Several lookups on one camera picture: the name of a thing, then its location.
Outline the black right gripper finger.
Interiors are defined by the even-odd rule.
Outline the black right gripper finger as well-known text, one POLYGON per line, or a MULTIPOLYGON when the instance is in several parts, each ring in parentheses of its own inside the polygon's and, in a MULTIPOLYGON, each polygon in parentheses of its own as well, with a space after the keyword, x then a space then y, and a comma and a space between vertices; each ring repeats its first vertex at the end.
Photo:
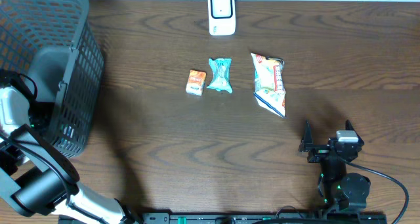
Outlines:
MULTIPOLYGON (((353 130, 356 132, 356 130, 354 129, 352 123, 350 122, 350 120, 347 120, 345 122, 345 130, 353 130)), ((357 133, 359 141, 357 142, 359 145, 364 145, 364 140, 361 138, 361 136, 359 136, 359 134, 357 133)))
POLYGON ((299 152, 309 152, 314 148, 314 141, 312 138, 312 132, 310 128, 309 121, 305 121, 304 125, 304 134, 303 138, 301 139, 300 145, 299 145, 299 152))

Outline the yellow snack bag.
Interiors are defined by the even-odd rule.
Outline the yellow snack bag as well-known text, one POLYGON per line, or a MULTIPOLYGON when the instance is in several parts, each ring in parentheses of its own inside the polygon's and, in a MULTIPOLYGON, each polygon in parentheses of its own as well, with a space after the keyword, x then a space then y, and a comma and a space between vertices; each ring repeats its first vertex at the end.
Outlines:
POLYGON ((284 60, 255 53, 251 53, 251 57, 255 68, 253 96, 260 107, 284 118, 285 87, 282 79, 284 60))

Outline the teal snack packet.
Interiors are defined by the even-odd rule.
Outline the teal snack packet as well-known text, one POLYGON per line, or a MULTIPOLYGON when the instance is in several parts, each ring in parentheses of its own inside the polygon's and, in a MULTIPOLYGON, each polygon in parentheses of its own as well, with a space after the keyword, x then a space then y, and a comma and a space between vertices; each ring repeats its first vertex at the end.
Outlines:
POLYGON ((213 79, 207 86, 208 89, 214 89, 216 91, 227 91, 228 93, 233 92, 229 81, 231 63, 231 58, 209 59, 209 66, 212 69, 213 79))

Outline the orange tissue pack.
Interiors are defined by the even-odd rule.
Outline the orange tissue pack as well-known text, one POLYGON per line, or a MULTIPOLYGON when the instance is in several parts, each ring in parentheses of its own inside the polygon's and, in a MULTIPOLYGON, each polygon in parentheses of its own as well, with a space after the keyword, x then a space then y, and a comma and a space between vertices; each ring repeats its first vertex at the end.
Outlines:
POLYGON ((186 83, 186 92, 191 95, 202 96, 207 73, 198 70, 190 70, 186 83))

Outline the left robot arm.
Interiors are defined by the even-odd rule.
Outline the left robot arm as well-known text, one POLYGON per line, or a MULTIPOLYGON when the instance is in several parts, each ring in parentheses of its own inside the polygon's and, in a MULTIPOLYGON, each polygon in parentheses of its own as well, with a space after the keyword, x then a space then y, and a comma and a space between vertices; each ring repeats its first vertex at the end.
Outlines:
POLYGON ((141 223, 119 200, 106 198, 30 123, 40 107, 24 74, 1 71, 1 198, 20 215, 57 215, 59 223, 141 223))

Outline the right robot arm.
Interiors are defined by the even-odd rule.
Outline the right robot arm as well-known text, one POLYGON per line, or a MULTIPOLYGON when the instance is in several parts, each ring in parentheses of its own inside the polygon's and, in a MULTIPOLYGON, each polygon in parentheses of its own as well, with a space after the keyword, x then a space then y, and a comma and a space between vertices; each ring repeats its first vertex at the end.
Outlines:
POLYGON ((321 165, 318 192, 325 198, 327 212, 359 212, 366 208, 371 181, 359 173, 349 173, 347 164, 358 157, 364 141, 347 120, 345 129, 324 145, 314 143, 309 122, 305 122, 299 151, 309 163, 321 165))

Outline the dark grey plastic basket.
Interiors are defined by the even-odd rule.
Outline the dark grey plastic basket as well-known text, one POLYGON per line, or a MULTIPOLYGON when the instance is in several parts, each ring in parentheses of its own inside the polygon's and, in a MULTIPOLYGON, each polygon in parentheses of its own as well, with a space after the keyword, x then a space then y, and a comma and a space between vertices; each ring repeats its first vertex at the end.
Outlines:
POLYGON ((104 72, 88 13, 88 0, 1 0, 1 69, 52 106, 40 134, 68 158, 86 147, 104 72))

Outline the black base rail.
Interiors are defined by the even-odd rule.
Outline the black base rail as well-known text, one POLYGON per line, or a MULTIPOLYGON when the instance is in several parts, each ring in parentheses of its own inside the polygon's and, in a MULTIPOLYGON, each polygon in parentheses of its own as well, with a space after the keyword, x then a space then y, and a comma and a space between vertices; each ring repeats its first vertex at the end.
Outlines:
POLYGON ((143 224, 254 224, 254 223, 350 223, 387 224, 383 214, 329 214, 325 218, 308 213, 142 213, 143 224))

